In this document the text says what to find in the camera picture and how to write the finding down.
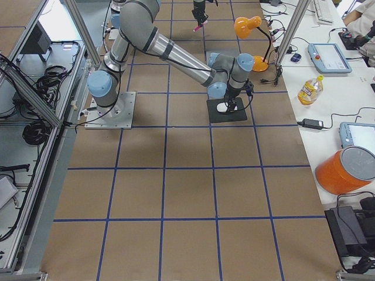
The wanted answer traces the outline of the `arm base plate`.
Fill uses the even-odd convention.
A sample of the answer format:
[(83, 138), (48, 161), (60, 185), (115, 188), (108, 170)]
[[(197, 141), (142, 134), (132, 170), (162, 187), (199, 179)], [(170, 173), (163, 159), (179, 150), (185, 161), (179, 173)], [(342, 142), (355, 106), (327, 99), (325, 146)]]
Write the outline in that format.
[(105, 115), (109, 110), (98, 107), (94, 98), (91, 99), (92, 107), (95, 109), (89, 111), (84, 127), (86, 129), (131, 129), (135, 100), (137, 93), (120, 92), (117, 103), (114, 108)]

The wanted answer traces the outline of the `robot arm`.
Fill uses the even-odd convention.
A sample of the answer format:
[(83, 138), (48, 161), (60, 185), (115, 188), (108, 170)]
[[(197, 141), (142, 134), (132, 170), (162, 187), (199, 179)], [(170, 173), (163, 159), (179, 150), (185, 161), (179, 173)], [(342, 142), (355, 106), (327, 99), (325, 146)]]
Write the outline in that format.
[(160, 1), (120, 1), (119, 4), (120, 12), (115, 15), (119, 34), (99, 69), (87, 80), (100, 117), (117, 117), (123, 108), (120, 81), (132, 49), (167, 61), (206, 87), (211, 100), (220, 100), (216, 107), (218, 113), (232, 114), (246, 109), (237, 104), (236, 98), (242, 90), (249, 96), (253, 94), (253, 85), (248, 79), (254, 65), (252, 55), (241, 53), (233, 57), (211, 53), (208, 62), (203, 63), (155, 26)]
[(192, 15), (197, 21), (197, 26), (201, 28), (209, 17), (206, 14), (206, 0), (193, 1)]

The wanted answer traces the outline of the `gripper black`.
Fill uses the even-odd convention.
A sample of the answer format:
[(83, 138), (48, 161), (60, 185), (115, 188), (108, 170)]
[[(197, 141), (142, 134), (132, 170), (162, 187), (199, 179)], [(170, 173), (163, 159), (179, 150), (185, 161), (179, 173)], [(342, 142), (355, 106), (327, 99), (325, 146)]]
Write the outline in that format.
[(204, 21), (207, 20), (207, 15), (206, 15), (205, 10), (206, 10), (206, 1), (205, 0), (201, 0), (201, 1), (194, 0), (193, 1), (192, 14), (193, 14), (194, 18), (198, 18), (197, 24), (201, 24), (201, 23), (203, 23)]
[(235, 100), (232, 100), (232, 99), (235, 99), (235, 97), (237, 97), (241, 93), (242, 90), (246, 92), (248, 97), (252, 97), (253, 92), (254, 92), (253, 83), (250, 80), (247, 80), (240, 88), (236, 88), (230, 84), (227, 84), (226, 93), (224, 95), (224, 99), (226, 100), (226, 102), (224, 103), (226, 107), (225, 112), (236, 110), (236, 102)]

